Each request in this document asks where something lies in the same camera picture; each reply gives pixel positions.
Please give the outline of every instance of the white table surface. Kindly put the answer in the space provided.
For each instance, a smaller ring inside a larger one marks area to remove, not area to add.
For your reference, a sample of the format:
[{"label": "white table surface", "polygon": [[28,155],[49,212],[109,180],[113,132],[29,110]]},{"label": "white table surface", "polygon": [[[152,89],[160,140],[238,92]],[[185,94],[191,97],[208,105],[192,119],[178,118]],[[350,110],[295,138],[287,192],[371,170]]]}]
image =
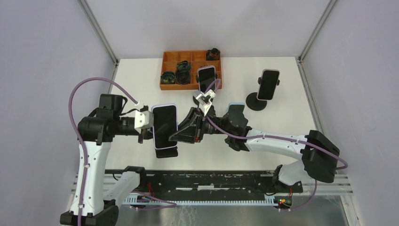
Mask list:
[{"label": "white table surface", "polygon": [[[153,105],[175,103],[181,122],[195,106],[193,90],[160,90],[162,59],[122,59],[115,82],[136,100],[151,108]],[[257,92],[257,79],[263,69],[280,71],[280,85],[273,100],[259,112],[244,110],[248,126],[266,132],[308,134],[315,129],[307,97],[294,57],[223,57],[223,88],[216,92],[214,106],[217,116],[226,113],[230,102],[245,102],[251,92]],[[113,87],[112,94],[123,95]],[[129,101],[125,111],[133,108]],[[290,157],[266,152],[236,152],[224,142],[226,135],[204,135],[201,143],[178,143],[179,156],[157,159],[153,141],[137,142],[136,136],[116,136],[108,155],[107,169],[143,166],[148,170],[274,170],[280,164],[294,161]]]}]

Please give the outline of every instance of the black phone mount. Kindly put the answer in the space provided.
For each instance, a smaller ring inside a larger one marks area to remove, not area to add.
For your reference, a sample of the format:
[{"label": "black phone mount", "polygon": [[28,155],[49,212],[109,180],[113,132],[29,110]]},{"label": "black phone mount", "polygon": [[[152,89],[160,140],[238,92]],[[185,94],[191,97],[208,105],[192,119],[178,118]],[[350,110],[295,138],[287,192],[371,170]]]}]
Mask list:
[{"label": "black phone mount", "polygon": [[[262,78],[258,78],[259,85],[261,84],[261,82],[262,82]],[[245,99],[245,103],[247,104],[249,109],[251,109],[253,111],[261,111],[267,105],[267,101],[266,100],[258,100],[257,95],[258,95],[257,92],[253,92],[253,93],[250,93],[247,96],[247,98]]]}]

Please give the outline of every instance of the white gear rack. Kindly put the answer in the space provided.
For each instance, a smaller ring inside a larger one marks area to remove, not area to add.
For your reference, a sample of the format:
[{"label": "white gear rack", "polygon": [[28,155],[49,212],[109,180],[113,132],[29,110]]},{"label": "white gear rack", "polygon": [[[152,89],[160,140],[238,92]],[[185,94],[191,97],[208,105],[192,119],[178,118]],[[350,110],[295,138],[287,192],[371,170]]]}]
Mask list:
[{"label": "white gear rack", "polygon": [[[170,205],[159,201],[138,202],[138,196],[141,194],[131,193],[122,205]],[[273,202],[274,196],[264,196],[264,200],[248,200],[248,201],[170,201],[178,206],[278,206]]]}]

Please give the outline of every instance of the black cylindrical part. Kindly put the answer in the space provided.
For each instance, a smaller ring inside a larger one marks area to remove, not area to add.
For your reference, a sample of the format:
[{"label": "black cylindrical part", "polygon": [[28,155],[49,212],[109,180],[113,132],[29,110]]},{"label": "black cylindrical part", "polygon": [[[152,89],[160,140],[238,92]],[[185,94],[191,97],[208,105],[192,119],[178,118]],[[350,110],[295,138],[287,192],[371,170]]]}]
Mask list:
[{"label": "black cylindrical part", "polygon": [[135,129],[135,119],[133,117],[121,117],[115,131],[115,135],[139,135]]}]

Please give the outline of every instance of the gray floor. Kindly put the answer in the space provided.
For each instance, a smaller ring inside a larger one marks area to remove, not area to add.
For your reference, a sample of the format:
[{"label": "gray floor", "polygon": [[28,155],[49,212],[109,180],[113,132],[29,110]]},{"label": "gray floor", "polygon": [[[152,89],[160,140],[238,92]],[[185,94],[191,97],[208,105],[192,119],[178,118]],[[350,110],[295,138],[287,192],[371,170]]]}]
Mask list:
[{"label": "gray floor", "polygon": [[[308,197],[294,197],[294,206]],[[122,206],[117,226],[347,226],[339,196],[315,197],[313,202],[292,212],[267,206],[181,206],[141,211]]]}]

